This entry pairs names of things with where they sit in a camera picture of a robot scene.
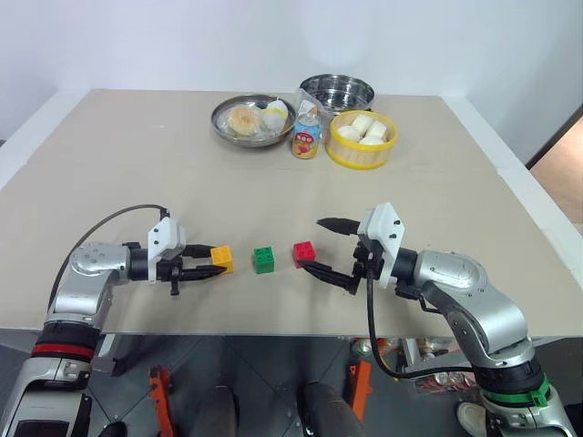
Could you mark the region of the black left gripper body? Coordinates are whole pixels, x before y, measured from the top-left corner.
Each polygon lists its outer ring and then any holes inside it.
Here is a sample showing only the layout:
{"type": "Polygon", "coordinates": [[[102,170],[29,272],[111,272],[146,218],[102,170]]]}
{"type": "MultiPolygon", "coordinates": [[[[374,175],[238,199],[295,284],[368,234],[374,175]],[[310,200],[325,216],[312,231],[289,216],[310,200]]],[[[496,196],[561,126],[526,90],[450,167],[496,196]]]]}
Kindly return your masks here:
{"type": "Polygon", "coordinates": [[[170,283],[170,295],[176,297],[179,295],[179,284],[185,281],[191,281],[189,269],[184,269],[183,260],[193,254],[194,246],[187,245],[186,248],[172,259],[161,259],[157,263],[157,280],[160,282],[170,283]]]}

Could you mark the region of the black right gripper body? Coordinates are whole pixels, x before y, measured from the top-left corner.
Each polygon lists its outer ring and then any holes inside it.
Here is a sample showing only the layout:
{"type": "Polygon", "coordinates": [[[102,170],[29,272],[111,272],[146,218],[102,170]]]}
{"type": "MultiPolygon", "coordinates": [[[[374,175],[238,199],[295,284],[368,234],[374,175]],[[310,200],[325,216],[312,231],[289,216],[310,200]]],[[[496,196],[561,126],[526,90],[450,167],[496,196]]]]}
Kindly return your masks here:
{"type": "Polygon", "coordinates": [[[366,279],[372,272],[373,279],[379,279],[384,267],[384,250],[377,240],[368,237],[360,237],[353,252],[355,262],[352,275],[349,279],[349,293],[355,295],[361,279],[366,279]]]}

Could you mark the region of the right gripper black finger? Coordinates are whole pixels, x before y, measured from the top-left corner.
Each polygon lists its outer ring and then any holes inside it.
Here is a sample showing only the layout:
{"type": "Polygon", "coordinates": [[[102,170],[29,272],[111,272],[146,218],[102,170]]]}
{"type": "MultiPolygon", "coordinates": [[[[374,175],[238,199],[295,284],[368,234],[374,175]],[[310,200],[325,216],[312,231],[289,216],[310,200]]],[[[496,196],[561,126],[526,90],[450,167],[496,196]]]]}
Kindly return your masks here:
{"type": "Polygon", "coordinates": [[[333,270],[330,266],[314,260],[301,260],[300,266],[316,279],[342,288],[346,291],[354,291],[354,278],[333,270]]]}
{"type": "Polygon", "coordinates": [[[320,218],[316,223],[331,232],[350,236],[357,235],[360,222],[349,218],[320,218]]]}

